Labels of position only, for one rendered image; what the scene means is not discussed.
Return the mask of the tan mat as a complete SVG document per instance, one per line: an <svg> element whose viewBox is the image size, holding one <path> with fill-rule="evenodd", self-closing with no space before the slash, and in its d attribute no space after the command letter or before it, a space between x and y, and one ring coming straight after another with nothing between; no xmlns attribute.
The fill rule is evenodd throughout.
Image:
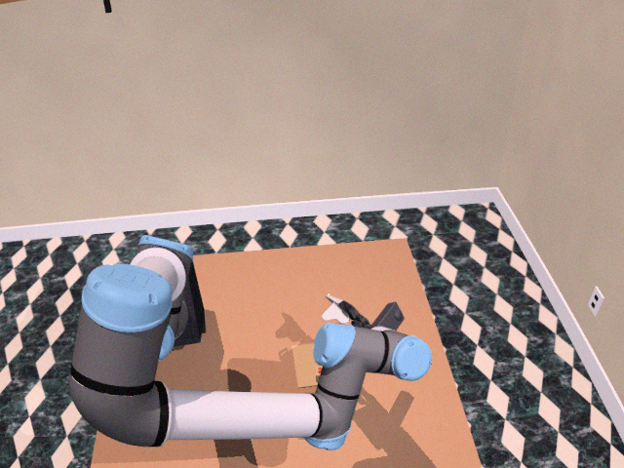
<svg viewBox="0 0 624 468"><path fill-rule="evenodd" d="M292 346L294 367L298 388L317 386L316 364L313 355L314 343Z"/></svg>

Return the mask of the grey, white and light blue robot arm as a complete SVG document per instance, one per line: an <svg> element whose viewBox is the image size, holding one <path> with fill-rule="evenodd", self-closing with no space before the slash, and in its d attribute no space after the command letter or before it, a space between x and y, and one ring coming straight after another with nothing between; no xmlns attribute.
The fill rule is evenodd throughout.
<svg viewBox="0 0 624 468"><path fill-rule="evenodd" d="M315 393L169 389L154 380L187 325L193 248L151 237L141 236L131 264L95 268L82 292L69 391L83 418L113 440L161 447L167 440L304 437L336 450L351 429L366 372L415 381L431 367L427 343L396 331L405 317L391 302L375 328L319 328L313 355L323 367Z"/></svg>

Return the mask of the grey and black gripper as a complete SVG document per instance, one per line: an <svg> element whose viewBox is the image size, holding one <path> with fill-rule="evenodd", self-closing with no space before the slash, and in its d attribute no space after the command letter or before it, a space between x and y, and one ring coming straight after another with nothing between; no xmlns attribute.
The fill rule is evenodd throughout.
<svg viewBox="0 0 624 468"><path fill-rule="evenodd" d="M358 310L347 301L328 294L326 298L331 302L331 306L322 314L322 319L324 321L337 320L340 324L347 324L351 319L351 325L354 327L365 329L375 328L371 327L369 320L363 317Z"/></svg>

